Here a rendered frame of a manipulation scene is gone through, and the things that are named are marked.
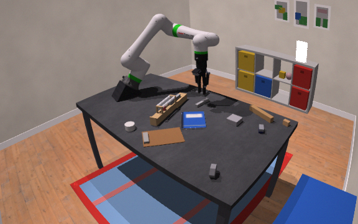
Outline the white short cylinder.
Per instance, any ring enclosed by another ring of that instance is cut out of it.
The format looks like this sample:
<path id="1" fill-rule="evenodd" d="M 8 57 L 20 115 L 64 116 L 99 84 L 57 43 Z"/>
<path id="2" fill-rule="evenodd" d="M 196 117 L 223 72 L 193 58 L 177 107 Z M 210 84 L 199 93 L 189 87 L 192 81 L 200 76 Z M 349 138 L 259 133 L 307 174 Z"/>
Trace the white short cylinder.
<path id="1" fill-rule="evenodd" d="M 126 129 L 126 131 L 133 131 L 133 130 L 135 130 L 135 124 L 134 124 L 134 122 L 132 122 L 132 121 L 126 122 L 126 123 L 125 123 L 125 129 Z"/>

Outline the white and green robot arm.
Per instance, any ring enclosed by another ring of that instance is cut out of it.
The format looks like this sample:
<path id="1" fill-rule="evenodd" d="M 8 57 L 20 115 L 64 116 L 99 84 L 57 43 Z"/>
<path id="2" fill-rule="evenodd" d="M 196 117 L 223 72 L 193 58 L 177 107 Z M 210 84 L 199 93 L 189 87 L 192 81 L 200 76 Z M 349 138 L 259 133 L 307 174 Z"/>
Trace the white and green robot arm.
<path id="1" fill-rule="evenodd" d="M 139 89 L 140 82 L 150 68 L 150 64 L 139 55 L 159 30 L 172 37 L 193 40 L 195 60 L 198 62 L 208 61 L 208 47 L 219 44 L 219 37 L 215 33 L 174 24 L 163 14 L 154 15 L 138 39 L 121 57 L 122 66 L 131 70 L 129 76 L 122 76 L 122 81 L 133 89 Z"/>

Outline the long tan wooden bar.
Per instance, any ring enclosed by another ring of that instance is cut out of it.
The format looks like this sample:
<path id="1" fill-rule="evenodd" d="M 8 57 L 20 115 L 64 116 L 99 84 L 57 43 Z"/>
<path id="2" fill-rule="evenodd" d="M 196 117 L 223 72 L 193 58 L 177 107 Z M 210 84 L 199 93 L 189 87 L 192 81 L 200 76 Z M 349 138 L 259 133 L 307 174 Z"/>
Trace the long tan wooden bar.
<path id="1" fill-rule="evenodd" d="M 256 115 L 260 116 L 261 118 L 263 118 L 264 120 L 268 121 L 269 123 L 273 122 L 273 116 L 266 113 L 265 111 L 263 111 L 262 109 L 256 107 L 255 105 L 250 105 L 249 110 L 253 113 L 255 113 Z"/>

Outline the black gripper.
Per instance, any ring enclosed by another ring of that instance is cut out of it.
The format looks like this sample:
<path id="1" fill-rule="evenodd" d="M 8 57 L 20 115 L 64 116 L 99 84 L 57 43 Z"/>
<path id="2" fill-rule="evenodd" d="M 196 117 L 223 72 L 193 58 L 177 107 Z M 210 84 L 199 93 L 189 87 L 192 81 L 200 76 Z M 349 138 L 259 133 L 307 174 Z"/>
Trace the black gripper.
<path id="1" fill-rule="evenodd" d="M 198 85 L 198 93 L 201 93 L 201 77 L 203 79 L 203 95 L 206 94 L 206 88 L 209 83 L 209 75 L 210 72 L 207 71 L 207 61 L 205 62 L 197 62 L 196 61 L 196 67 L 197 68 L 203 68 L 201 69 L 202 73 L 198 76 L 195 75 L 195 82 Z M 206 73 L 206 74 L 205 74 Z"/>

